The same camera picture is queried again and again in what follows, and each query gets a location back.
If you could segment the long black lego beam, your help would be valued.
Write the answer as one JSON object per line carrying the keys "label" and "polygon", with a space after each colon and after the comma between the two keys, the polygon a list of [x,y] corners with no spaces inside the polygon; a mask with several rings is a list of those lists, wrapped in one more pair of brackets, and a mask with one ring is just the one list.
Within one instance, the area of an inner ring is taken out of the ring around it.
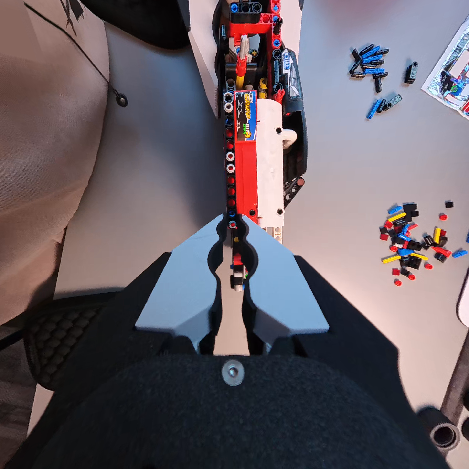
{"label": "long black lego beam", "polygon": [[238,213],[237,203],[237,182],[236,182],[236,166],[235,166],[235,89],[228,86],[223,94],[222,99],[225,123],[225,171],[226,171],[226,209],[228,215],[228,225],[231,229],[236,226],[235,217]]}

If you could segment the white book stand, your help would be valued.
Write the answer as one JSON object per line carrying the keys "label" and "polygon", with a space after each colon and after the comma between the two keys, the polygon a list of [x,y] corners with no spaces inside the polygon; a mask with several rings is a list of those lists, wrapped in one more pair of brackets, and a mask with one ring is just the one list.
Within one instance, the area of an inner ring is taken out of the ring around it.
{"label": "white book stand", "polygon": [[456,304],[456,314],[458,319],[467,328],[469,327],[469,271],[465,274],[460,295]]}

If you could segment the holographic sticker sheet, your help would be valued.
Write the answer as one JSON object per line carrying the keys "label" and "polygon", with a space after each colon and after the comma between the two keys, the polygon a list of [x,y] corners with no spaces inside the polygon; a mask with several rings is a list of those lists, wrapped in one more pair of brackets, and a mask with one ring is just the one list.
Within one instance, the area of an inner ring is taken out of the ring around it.
{"label": "holographic sticker sheet", "polygon": [[421,90],[469,118],[469,18],[455,33]]}

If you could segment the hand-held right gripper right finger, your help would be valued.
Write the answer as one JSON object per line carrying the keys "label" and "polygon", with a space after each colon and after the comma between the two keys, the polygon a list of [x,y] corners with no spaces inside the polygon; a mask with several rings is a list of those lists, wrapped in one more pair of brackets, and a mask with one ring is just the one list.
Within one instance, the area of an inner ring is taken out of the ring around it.
{"label": "hand-held right gripper right finger", "polygon": [[242,317],[250,354],[269,353],[278,338],[329,330],[293,253],[247,216],[240,217],[240,253],[248,272]]}

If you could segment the pile of small colourful pieces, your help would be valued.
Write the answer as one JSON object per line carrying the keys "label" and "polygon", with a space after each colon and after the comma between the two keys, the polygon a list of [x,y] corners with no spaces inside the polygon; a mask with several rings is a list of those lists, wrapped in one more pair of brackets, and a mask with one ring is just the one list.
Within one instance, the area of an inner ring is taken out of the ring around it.
{"label": "pile of small colourful pieces", "polygon": [[415,281],[419,270],[432,271],[451,259],[468,256],[468,247],[451,248],[444,223],[448,221],[448,210],[454,208],[453,201],[445,201],[444,208],[438,215],[438,224],[424,231],[420,230],[416,203],[394,204],[388,209],[388,217],[379,228],[379,239],[388,244],[390,254],[381,262],[391,267],[396,287],[401,287],[404,280]]}

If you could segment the bunch of blue black pins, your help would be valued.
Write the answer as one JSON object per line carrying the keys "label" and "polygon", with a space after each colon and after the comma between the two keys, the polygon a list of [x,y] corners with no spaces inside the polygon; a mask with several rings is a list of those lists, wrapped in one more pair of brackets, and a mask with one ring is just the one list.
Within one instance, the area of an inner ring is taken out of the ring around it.
{"label": "bunch of blue black pins", "polygon": [[389,48],[381,48],[370,44],[362,50],[356,48],[351,50],[354,64],[349,69],[349,75],[354,79],[362,79],[370,75],[375,80],[381,80],[388,76],[388,72],[383,67],[385,56],[389,53]]}

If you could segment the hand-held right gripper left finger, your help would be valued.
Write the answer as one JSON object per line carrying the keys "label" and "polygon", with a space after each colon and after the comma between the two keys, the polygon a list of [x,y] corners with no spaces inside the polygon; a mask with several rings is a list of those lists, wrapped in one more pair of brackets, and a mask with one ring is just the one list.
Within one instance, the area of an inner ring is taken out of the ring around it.
{"label": "hand-held right gripper left finger", "polygon": [[221,214],[177,246],[136,322],[141,331],[191,339],[200,354],[214,352],[222,317],[221,285],[227,216]]}

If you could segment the lego race car model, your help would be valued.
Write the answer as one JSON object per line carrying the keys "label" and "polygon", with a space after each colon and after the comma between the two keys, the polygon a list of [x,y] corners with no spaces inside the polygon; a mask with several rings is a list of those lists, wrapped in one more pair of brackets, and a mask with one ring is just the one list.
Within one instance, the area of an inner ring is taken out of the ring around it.
{"label": "lego race car model", "polygon": [[[235,166],[238,215],[279,243],[285,208],[304,184],[307,130],[295,52],[282,42],[280,1],[219,1],[213,32],[218,51],[219,109],[235,89]],[[231,229],[231,288],[244,289],[237,222]]]}

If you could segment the black mesh chair seat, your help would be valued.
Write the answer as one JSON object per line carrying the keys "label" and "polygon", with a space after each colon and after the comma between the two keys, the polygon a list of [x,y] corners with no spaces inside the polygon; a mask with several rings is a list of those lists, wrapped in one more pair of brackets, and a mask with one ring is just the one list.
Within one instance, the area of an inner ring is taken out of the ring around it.
{"label": "black mesh chair seat", "polygon": [[54,300],[32,311],[22,329],[28,365],[41,387],[54,391],[72,350],[118,291]]}

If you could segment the black hoodie drawstring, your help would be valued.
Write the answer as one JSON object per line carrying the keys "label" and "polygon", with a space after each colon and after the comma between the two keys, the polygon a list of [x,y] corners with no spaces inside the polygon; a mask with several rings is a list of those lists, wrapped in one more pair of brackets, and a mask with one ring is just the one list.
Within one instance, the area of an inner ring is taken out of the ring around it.
{"label": "black hoodie drawstring", "polygon": [[103,80],[107,83],[109,89],[112,90],[112,92],[114,93],[115,95],[115,100],[116,100],[116,103],[121,106],[121,107],[126,107],[128,106],[128,99],[127,97],[123,94],[123,93],[120,93],[118,92],[109,82],[109,80],[104,76],[104,74],[100,71],[100,69],[96,66],[96,64],[91,60],[91,58],[85,53],[85,51],[81,48],[81,46],[77,43],[77,41],[65,30],[63,29],[61,26],[57,25],[55,22],[51,21],[50,19],[48,19],[46,16],[42,15],[41,13],[39,13],[36,9],[34,9],[32,6],[30,6],[29,4],[27,4],[26,2],[23,2],[24,5],[26,6],[27,9],[29,9],[30,11],[32,11],[34,14],[36,14],[38,17],[40,17],[41,19],[43,19],[44,21],[46,21],[48,24],[52,25],[53,27],[57,28],[58,30],[60,30],[61,32],[63,32],[74,44],[75,46],[78,48],[78,50],[83,54],[83,56],[85,56],[85,58],[91,63],[91,65],[95,68],[95,70],[100,74],[100,76],[103,78]]}

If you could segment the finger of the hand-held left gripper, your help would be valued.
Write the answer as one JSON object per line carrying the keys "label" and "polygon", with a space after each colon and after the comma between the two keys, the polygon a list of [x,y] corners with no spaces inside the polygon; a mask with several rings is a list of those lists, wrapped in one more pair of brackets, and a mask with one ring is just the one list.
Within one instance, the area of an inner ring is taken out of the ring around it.
{"label": "finger of the hand-held left gripper", "polygon": [[295,52],[297,63],[299,62],[303,3],[303,0],[280,1],[280,17],[283,19],[282,42],[286,48]]}
{"label": "finger of the hand-held left gripper", "polygon": [[190,0],[188,32],[203,88],[216,118],[220,117],[220,109],[219,79],[215,71],[218,46],[213,35],[213,16],[218,3],[217,0]]}

